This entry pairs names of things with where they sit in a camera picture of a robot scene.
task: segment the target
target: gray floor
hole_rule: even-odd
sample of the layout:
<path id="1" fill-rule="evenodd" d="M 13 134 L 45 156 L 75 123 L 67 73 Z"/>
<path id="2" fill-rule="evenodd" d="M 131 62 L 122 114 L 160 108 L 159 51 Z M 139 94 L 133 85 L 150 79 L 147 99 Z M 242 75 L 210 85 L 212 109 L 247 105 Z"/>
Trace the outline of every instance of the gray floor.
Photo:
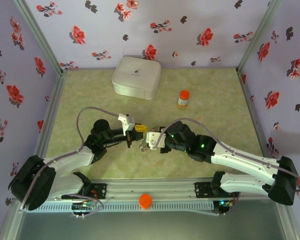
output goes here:
<path id="1" fill-rule="evenodd" d="M 226 217 L 192 212 L 26 213 L 17 240 L 285 240 L 275 204 L 241 200 Z"/>

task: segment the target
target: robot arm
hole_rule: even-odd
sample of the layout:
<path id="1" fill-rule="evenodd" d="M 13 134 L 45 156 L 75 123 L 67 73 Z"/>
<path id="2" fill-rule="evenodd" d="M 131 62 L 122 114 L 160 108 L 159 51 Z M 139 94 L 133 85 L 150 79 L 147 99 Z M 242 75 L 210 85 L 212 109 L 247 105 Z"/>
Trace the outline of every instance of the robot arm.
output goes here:
<path id="1" fill-rule="evenodd" d="M 132 141 L 144 138 L 144 129 L 143 131 L 138 130 L 142 129 L 141 126 L 143 125 L 136 124 L 133 117 L 119 114 L 118 119 L 122 122 L 122 128 L 113 130 L 110 129 L 106 120 L 97 120 L 81 151 L 61 158 L 44 169 L 26 201 L 27 208 L 34 210 L 47 199 L 69 194 L 89 196 L 92 189 L 91 181 L 82 173 L 73 171 L 100 160 L 107 152 L 107 147 L 127 142 L 129 148 Z M 248 192 L 266 195 L 280 204 L 293 204 L 297 179 L 285 172 L 269 167 L 271 164 L 297 174 L 291 159 L 284 156 L 280 160 L 265 158 L 227 145 L 228 149 L 233 151 L 229 152 L 220 145 L 220 143 L 224 143 L 217 143 L 210 136 L 196 135 L 181 121 L 168 127 L 159 139 L 162 130 L 163 127 L 159 131 L 146 133 L 144 139 L 147 148 L 155 149 L 157 142 L 159 142 L 157 147 L 160 148 L 161 154 L 166 154 L 171 150 L 182 151 L 195 161 L 224 165 L 248 174 L 233 175 L 217 171 L 210 183 L 210 189 L 216 197 L 225 192 Z M 264 164 L 249 160 L 242 155 L 258 159 Z M 39 169 L 53 159 L 42 159 L 36 155 L 30 157 L 9 184 L 8 188 L 11 193 L 22 202 Z"/>

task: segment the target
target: pill bottle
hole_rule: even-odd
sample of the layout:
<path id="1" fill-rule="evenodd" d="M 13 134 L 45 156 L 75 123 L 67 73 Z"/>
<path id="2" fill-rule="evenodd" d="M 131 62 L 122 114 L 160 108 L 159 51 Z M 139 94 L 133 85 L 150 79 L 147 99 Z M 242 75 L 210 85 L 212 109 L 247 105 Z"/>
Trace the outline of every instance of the pill bottle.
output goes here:
<path id="1" fill-rule="evenodd" d="M 179 95 L 178 107 L 185 109 L 187 107 L 189 97 L 190 93 L 187 90 L 182 90 Z"/>

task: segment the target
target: white box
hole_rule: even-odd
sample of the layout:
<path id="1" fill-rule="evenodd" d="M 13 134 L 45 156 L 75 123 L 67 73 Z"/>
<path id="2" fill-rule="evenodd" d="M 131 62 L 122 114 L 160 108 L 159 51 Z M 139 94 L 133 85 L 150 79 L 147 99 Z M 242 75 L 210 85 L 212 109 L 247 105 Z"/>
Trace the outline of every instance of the white box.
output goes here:
<path id="1" fill-rule="evenodd" d="M 161 76 L 161 65 L 130 56 L 124 56 L 112 76 L 114 91 L 117 94 L 140 99 L 153 99 Z"/>

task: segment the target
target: floral wallpaper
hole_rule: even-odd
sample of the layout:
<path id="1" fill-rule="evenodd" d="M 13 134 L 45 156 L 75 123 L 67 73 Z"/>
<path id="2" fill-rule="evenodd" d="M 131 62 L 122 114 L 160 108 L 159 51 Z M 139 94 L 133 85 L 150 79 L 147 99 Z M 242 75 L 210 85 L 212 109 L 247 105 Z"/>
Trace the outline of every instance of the floral wallpaper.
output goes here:
<path id="1" fill-rule="evenodd" d="M 25 0 L 60 67 L 237 67 L 269 0 Z"/>
<path id="2" fill-rule="evenodd" d="M 8 185 L 34 154 L 56 79 L 13 1 L 0 1 L 0 231 L 14 197 Z"/>
<path id="3" fill-rule="evenodd" d="M 291 158 L 300 175 L 300 0 L 282 1 L 258 47 L 243 69 L 243 88 L 269 154 Z M 292 209 L 300 230 L 300 193 Z"/>

